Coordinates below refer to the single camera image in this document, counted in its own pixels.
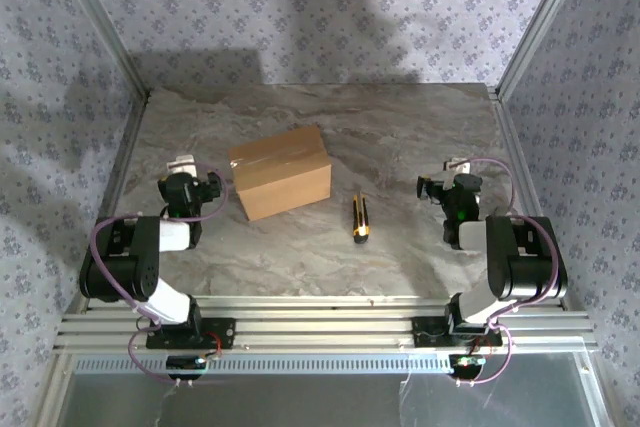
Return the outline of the brown cardboard express box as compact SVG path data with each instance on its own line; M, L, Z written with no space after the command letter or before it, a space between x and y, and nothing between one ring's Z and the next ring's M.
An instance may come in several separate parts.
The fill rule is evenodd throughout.
M316 125L233 147L229 160L236 192L250 221L331 196L331 161Z

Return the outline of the yellow and black utility knife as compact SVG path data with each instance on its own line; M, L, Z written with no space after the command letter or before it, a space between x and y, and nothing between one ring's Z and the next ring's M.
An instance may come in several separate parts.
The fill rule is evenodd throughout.
M366 198L362 193L353 196L352 210L353 240L356 244L361 245L368 241L370 235Z

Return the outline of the small black controller board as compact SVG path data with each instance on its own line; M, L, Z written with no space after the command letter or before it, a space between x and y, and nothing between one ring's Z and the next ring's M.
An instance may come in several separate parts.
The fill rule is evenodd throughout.
M175 382L195 382L212 385L218 379L205 376L209 361L216 360L215 352L207 352L201 355L173 355L169 356L165 363L165 369L169 378Z
M450 376L454 380L476 381L486 364L486 358L482 355L450 355L449 363L452 369Z

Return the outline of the shiny metal sheet panel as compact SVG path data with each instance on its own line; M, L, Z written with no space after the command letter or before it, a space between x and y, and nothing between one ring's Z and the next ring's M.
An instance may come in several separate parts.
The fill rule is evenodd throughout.
M78 370L56 427L597 427L570 354L515 356L496 380L446 375L241 374L175 387Z

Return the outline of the aluminium table side rail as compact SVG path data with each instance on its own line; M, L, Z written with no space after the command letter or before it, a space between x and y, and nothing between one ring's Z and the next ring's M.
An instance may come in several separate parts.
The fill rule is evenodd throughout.
M111 170L109 181L105 190L104 198L99 208L99 215L96 218L95 225L92 226L89 234L89 244L87 247L87 253L85 255L85 257L90 260L89 264L92 263L92 254L93 251L97 248L98 224L100 224L100 222L102 221L109 220L114 216L117 217L117 207L125 189L127 172L130 165L132 152L136 144L136 139L140 130L142 119L144 117L149 96L149 93L143 94L143 98L141 101L134 102L126 126L123 130L120 147L117 151L114 165ZM85 295L85 292L82 290L84 288L84 274L82 273L83 269L84 261L83 267L81 267L80 273L78 275L79 294L76 296L77 299L74 299L75 304L77 304L75 308L78 313L85 313L88 309L89 301L91 300L91 298L87 297ZM132 311L133 313L138 312L138 306L135 300L128 301L125 299L124 302L129 311Z
M489 91L489 99L495 113L503 149L515 186L514 211L518 216L541 217L543 215L530 169L510 112L505 108L494 90Z

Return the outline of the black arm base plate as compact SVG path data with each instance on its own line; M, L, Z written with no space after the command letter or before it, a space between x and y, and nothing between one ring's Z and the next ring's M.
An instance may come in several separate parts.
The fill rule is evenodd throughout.
M229 350L234 345L234 318L203 318L198 326L188 323L162 327L146 340L150 350Z
M416 348L501 347L499 331L486 326L458 324L444 316L413 317L411 334Z

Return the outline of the aluminium mounting rail beam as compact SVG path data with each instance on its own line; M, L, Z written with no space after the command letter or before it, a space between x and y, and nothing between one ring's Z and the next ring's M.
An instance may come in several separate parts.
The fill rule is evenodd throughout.
M411 320L444 312L442 301L415 296L242 297L200 296L206 317L230 317L233 352L400 353L413 347ZM122 303L89 301L67 314L54 341L57 354L122 354L132 343L137 316ZM549 301L502 317L517 354L595 351L589 316Z

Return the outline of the aluminium frame post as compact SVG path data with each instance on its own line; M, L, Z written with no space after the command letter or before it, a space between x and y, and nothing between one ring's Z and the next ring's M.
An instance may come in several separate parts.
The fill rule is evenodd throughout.
M563 2L564 0L540 1L499 83L494 88L498 101L504 102L511 96L559 13Z
M114 23L100 0L78 0L126 84L137 99L145 102L149 90L136 70L132 56L122 42Z

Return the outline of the aluminium frame leg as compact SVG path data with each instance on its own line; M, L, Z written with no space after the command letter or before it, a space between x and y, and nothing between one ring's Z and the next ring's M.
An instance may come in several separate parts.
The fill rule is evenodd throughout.
M604 372L595 352L583 351L575 355L581 385L595 427L615 427Z
M56 427L74 371L73 354L56 354L48 367L32 427Z

